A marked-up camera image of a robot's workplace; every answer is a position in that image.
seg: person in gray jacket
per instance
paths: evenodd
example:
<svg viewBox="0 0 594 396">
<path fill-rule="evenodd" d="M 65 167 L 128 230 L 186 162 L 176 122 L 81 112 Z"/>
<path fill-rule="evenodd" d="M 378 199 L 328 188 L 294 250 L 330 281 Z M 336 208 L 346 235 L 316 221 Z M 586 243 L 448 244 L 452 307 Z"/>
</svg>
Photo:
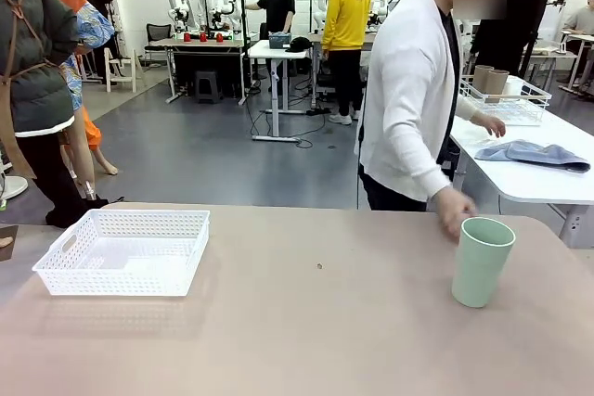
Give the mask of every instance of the person in gray jacket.
<svg viewBox="0 0 594 396">
<path fill-rule="evenodd" d="M 58 65 L 77 45 L 76 16 L 59 0 L 0 0 L 0 139 L 15 171 L 54 203 L 46 220 L 59 227 L 87 211 L 58 140 L 74 120 Z"/>
</svg>

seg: yellow hoodie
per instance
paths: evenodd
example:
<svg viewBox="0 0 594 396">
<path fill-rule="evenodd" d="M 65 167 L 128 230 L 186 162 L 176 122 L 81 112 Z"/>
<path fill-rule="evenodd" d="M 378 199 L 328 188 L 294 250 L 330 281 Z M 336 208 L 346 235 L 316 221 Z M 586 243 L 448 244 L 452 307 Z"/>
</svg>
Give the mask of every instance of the yellow hoodie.
<svg viewBox="0 0 594 396">
<path fill-rule="evenodd" d="M 322 48 L 360 50 L 365 41 L 371 0 L 329 0 Z"/>
</svg>

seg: man's hand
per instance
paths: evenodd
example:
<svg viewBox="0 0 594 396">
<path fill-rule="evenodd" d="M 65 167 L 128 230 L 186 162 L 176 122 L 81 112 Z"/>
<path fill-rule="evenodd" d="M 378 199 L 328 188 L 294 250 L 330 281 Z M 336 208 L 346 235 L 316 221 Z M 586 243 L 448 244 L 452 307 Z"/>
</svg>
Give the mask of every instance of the man's hand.
<svg viewBox="0 0 594 396">
<path fill-rule="evenodd" d="M 477 111 L 474 114 L 471 122 L 479 127 L 484 127 L 489 134 L 494 134 L 497 138 L 505 136 L 505 133 L 507 132 L 505 122 L 495 116 L 482 113 L 481 111 Z"/>
<path fill-rule="evenodd" d="M 454 187 L 444 187 L 435 195 L 437 214 L 445 233 L 458 242 L 464 220 L 476 216 L 472 200 L 458 192 Z"/>
</svg>

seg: white sleeve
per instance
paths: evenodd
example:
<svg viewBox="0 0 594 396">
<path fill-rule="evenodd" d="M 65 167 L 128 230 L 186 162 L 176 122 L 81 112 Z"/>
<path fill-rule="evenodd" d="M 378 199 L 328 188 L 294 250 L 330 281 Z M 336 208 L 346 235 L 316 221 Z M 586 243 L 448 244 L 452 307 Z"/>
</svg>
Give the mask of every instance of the white sleeve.
<svg viewBox="0 0 594 396">
<path fill-rule="evenodd" d="M 400 167 L 433 197 L 450 184 L 420 133 L 425 96 L 436 68 L 426 53 L 412 46 L 388 51 L 381 66 L 384 135 Z"/>
<path fill-rule="evenodd" d="M 470 121 L 474 114 L 479 111 L 471 101 L 462 95 L 458 95 L 458 102 L 456 104 L 456 116 L 464 121 Z"/>
<path fill-rule="evenodd" d="M 198 0 L 198 24 L 200 26 L 206 25 L 206 9 L 204 0 Z"/>
</svg>

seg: gray jacket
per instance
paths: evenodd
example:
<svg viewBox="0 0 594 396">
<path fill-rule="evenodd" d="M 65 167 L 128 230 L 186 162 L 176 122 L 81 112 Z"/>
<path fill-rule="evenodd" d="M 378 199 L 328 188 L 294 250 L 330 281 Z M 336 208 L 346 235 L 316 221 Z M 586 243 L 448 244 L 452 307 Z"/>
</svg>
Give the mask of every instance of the gray jacket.
<svg viewBox="0 0 594 396">
<path fill-rule="evenodd" d="M 22 10 L 44 50 L 25 22 L 18 20 L 12 74 L 43 63 L 45 58 L 56 65 L 64 62 L 78 44 L 76 16 L 72 10 L 59 0 L 23 0 Z M 11 7 L 6 0 L 0 0 L 0 73 L 3 74 L 12 26 Z M 10 106 L 16 133 L 51 129 L 73 115 L 70 91 L 58 67 L 42 67 L 15 78 L 11 84 Z"/>
</svg>

